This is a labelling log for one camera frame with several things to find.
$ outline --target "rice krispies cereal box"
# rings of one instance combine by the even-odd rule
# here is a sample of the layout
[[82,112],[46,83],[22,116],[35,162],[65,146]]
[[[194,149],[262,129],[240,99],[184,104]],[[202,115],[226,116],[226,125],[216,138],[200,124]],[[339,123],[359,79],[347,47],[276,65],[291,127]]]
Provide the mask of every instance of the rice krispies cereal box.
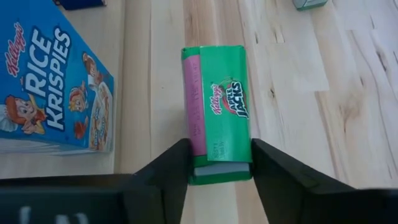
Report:
[[0,152],[110,151],[114,80],[49,0],[0,8]]

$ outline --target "light wood plank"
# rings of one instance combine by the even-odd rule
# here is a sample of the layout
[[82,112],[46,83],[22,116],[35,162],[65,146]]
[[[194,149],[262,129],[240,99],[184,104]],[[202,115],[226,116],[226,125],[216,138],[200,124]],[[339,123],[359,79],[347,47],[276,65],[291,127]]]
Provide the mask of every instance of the light wood plank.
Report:
[[373,45],[372,37],[369,32],[351,31],[348,32],[351,47],[353,48],[357,69],[363,76],[364,85],[373,89],[373,96],[376,102],[371,106],[379,112],[379,132],[387,138],[387,145],[380,149],[373,148],[379,161],[374,164],[375,169],[381,170],[385,177],[384,182],[379,184],[396,185],[397,161],[398,161],[398,127],[396,116],[398,113],[398,102],[394,92],[389,85],[387,75],[382,63],[377,56],[377,51]]
[[150,161],[150,1],[126,1],[123,110],[118,172],[132,173]]
[[398,50],[398,4],[395,0],[364,0],[371,15],[374,29],[385,34],[386,43],[391,49]]
[[195,219],[194,224],[239,224],[235,183],[192,187]]
[[185,45],[216,45],[218,32],[216,26],[214,0],[183,0],[185,18]]
[[294,83],[292,87],[303,92],[328,90],[310,12],[298,12],[291,0],[267,2],[266,13],[277,13],[272,18],[273,24],[280,26],[284,43],[289,46],[289,55],[296,66],[290,78],[290,82]]
[[375,29],[371,31],[373,44],[377,56],[387,75],[388,82],[398,99],[398,49],[394,35],[386,30]]
[[332,0],[334,15],[340,19],[345,30],[372,30],[374,23],[365,0]]
[[181,66],[182,0],[152,0],[150,20],[151,159],[187,136]]
[[314,92],[297,91],[290,82],[291,74],[297,73],[297,67],[290,57],[288,45],[272,44],[268,48],[284,134],[284,148],[281,150],[334,177],[329,145]]
[[235,184],[239,224],[268,224],[268,219],[253,180]]
[[356,187],[388,186],[387,155],[380,150],[388,146],[377,110],[377,92],[357,69],[334,5],[314,10],[312,18],[330,84],[330,91],[319,93],[317,99],[336,177]]

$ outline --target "kellogg's logo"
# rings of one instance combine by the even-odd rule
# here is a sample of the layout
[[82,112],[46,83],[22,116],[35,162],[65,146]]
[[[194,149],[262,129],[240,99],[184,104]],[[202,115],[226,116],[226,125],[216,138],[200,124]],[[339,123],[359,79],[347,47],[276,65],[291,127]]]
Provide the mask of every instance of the kellogg's logo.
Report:
[[229,80],[227,85],[212,84],[213,96],[210,97],[211,109],[214,114],[221,114],[220,99],[223,106],[232,114],[239,117],[249,118],[246,104],[246,94],[242,83],[235,80]]
[[13,77],[17,77],[19,72],[19,56],[21,52],[25,52],[26,41],[24,39],[24,30],[19,22],[14,23],[15,36],[14,41],[8,40],[8,52],[6,56],[7,71]]

